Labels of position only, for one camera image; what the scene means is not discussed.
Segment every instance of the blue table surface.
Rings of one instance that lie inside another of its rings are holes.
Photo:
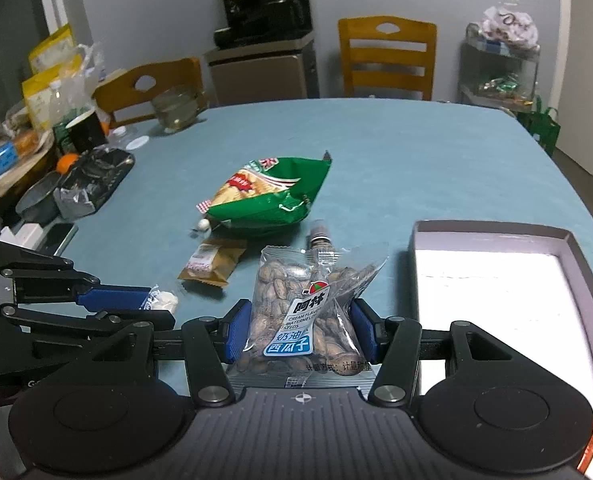
[[[384,269],[363,294],[381,316],[405,296],[405,251],[414,222],[474,219],[552,225],[574,233],[593,270],[593,219],[552,160],[498,110],[433,102],[342,99],[214,108],[171,136],[152,136],[136,165],[80,230],[64,256],[116,285],[158,284],[179,296],[177,327],[223,316],[254,289],[259,248],[244,255],[223,290],[177,279],[200,240],[195,205],[249,160],[320,158],[333,165],[312,212],[287,240],[305,246],[312,219],[326,219],[336,246],[387,241]],[[147,134],[155,121],[138,125]],[[52,312],[84,316],[71,304]],[[187,393],[182,365],[160,376]]]

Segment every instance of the black cup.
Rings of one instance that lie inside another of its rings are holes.
[[[107,142],[99,116],[94,109],[71,120],[65,129],[80,155]]]

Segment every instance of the orange fruit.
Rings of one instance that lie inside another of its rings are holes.
[[[56,170],[60,174],[67,173],[67,171],[70,169],[70,166],[74,164],[77,158],[79,158],[79,156],[76,153],[65,153],[65,155],[58,160],[56,164]]]

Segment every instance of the green wrapper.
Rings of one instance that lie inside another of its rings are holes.
[[[210,202],[202,205],[207,206],[205,212],[212,225],[221,224],[250,234],[296,224],[310,213],[331,163],[328,153],[323,160],[253,160],[231,176]]]

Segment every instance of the open box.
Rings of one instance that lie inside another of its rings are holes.
[[[579,390],[593,408],[593,274],[571,232],[485,221],[421,221],[413,309],[424,329],[468,320]],[[445,378],[422,362],[420,393]],[[593,480],[593,461],[587,471]]]

